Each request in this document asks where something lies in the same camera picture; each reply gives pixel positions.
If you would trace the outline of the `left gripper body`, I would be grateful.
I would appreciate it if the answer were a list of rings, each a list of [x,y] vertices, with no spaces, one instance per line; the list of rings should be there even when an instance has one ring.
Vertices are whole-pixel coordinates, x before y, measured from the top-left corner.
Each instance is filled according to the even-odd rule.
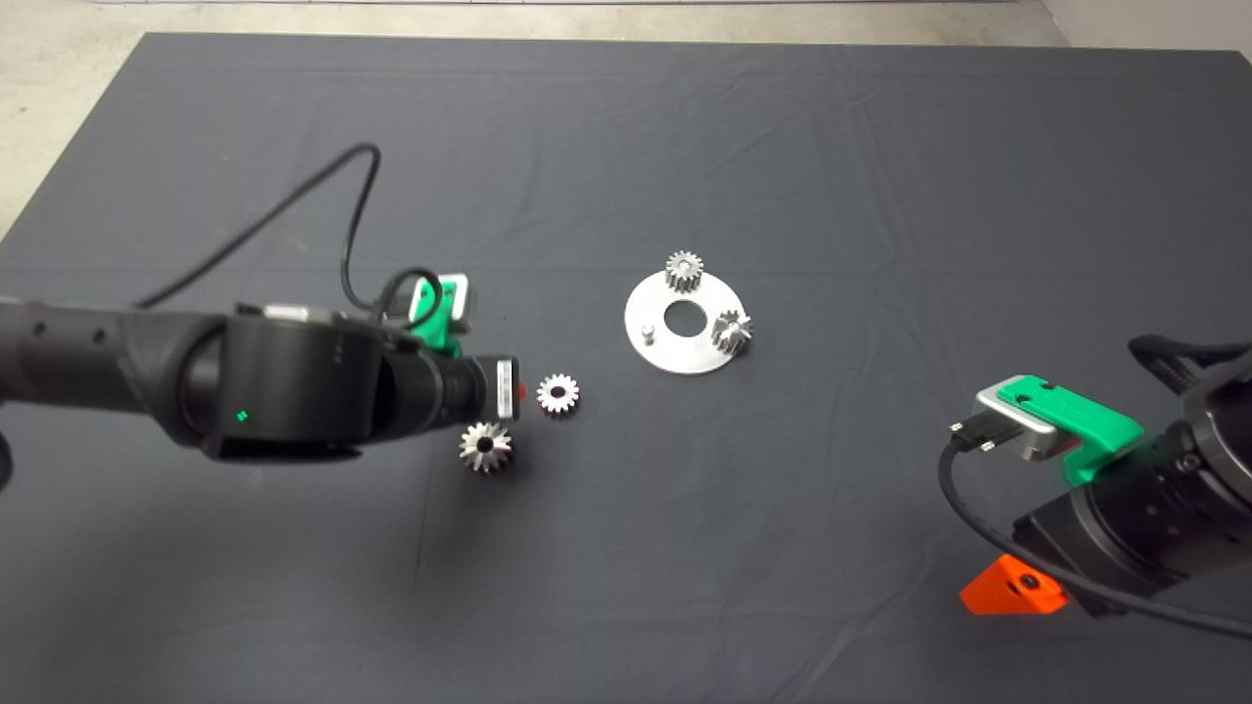
[[[461,360],[470,378],[466,422],[510,422],[520,418],[520,360],[516,356],[472,356]]]

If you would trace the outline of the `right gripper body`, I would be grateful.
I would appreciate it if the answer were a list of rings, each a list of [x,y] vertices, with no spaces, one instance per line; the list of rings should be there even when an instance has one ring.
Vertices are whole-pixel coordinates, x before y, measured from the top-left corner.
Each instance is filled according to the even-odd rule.
[[[1013,539],[1099,588],[1156,598],[1189,579],[1174,549],[1189,521],[1189,477],[1172,468],[1106,468],[1033,509]]]

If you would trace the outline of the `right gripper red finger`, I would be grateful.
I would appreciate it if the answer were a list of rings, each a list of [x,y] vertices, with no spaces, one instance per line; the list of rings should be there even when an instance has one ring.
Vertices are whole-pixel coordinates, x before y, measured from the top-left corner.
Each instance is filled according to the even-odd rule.
[[[997,557],[962,589],[962,605],[975,615],[1048,615],[1068,604],[1059,581],[1012,555]]]

